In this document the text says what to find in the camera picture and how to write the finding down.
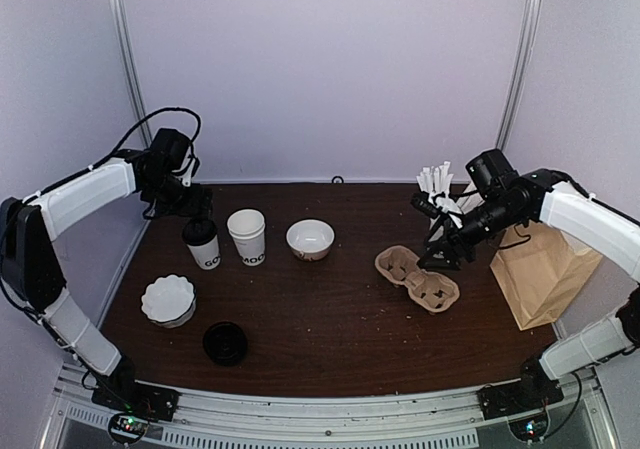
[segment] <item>scalloped white bowl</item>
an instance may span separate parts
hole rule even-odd
[[[179,327],[191,319],[196,310],[196,291],[184,276],[171,274],[159,277],[147,286],[142,300],[142,312],[166,329]]]

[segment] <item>paper bowl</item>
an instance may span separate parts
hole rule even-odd
[[[287,231],[287,244],[293,254],[303,261],[319,261],[326,257],[335,239],[329,224],[316,219],[296,222]]]
[[[196,291],[186,277],[171,274],[149,284],[142,300],[142,312],[166,329],[179,327],[191,319],[196,310]]]

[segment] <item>cup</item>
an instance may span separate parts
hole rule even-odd
[[[227,220],[229,234],[238,254],[247,266],[257,266],[264,261],[264,216],[255,209],[242,209]]]
[[[191,251],[196,264],[208,271],[220,264],[218,228],[209,219],[192,219],[182,230],[182,240]]]

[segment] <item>white bowl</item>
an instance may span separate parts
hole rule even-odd
[[[298,259],[319,261],[331,250],[335,234],[326,222],[305,219],[287,231],[287,244]]]
[[[142,312],[167,329],[179,327],[191,319],[196,310],[196,292],[186,277],[171,274],[159,277],[147,286],[142,296]]]

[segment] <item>white wall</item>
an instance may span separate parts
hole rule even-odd
[[[494,145],[524,0],[125,5],[147,108],[203,116],[200,180],[409,181]]]
[[[133,122],[108,0],[0,0],[0,200],[95,161]],[[141,227],[133,200],[69,230],[57,251],[95,321]],[[0,300],[0,447],[34,446],[60,370],[44,330]]]
[[[544,0],[507,155],[521,172],[572,174],[609,204],[640,217],[640,0]],[[561,323],[571,333],[634,288],[602,264]],[[624,448],[637,448],[640,356],[598,373]]]

